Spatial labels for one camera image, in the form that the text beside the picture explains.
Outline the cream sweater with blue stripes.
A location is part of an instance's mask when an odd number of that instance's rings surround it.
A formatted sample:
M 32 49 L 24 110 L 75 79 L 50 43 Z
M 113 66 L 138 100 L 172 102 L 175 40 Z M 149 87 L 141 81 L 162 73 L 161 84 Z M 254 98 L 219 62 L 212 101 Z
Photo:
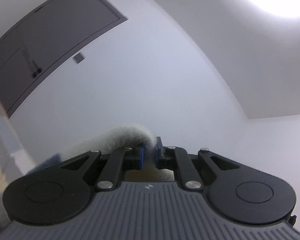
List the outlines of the cream sweater with blue stripes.
M 78 142 L 74 146 L 71 146 L 69 150 L 57 153 L 46 159 L 35 168 L 29 170 L 26 175 L 38 172 L 42 169 L 59 165 L 63 161 L 76 158 L 77 156 L 89 152 L 89 150 L 100 150 L 103 155 L 111 154 L 113 150 L 121 147 L 135 147 L 139 144 L 145 144 L 145 167 L 141 171 L 141 175 L 133 175 L 133 178 L 141 179 L 141 182 L 145 181 L 173 181 L 174 175 L 169 170 L 158 170 L 152 164 L 152 158 L 154 156 L 154 148 L 156 145 L 155 136 L 147 129 L 138 125 L 126 125 L 109 130 L 108 132 L 96 135 L 91 139 Z M 0 232 L 4 230 L 11 220 L 4 208 L 2 202 L 3 191 L 0 193 Z

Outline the grey door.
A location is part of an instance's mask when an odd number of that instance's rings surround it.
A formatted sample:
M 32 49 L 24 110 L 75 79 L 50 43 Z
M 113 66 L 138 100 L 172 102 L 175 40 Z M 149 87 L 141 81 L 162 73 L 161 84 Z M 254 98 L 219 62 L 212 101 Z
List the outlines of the grey door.
M 127 18 L 107 0 L 47 0 L 0 38 L 0 102 L 11 116 L 61 64 Z M 42 69 L 32 78 L 22 50 Z

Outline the grey wall switch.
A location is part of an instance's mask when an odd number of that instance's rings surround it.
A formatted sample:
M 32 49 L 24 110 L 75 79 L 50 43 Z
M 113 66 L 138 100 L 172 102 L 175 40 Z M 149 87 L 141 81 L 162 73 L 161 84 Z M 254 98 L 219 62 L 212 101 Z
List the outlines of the grey wall switch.
M 82 53 L 78 53 L 73 57 L 73 60 L 75 61 L 76 64 L 79 64 L 85 59 L 84 55 Z

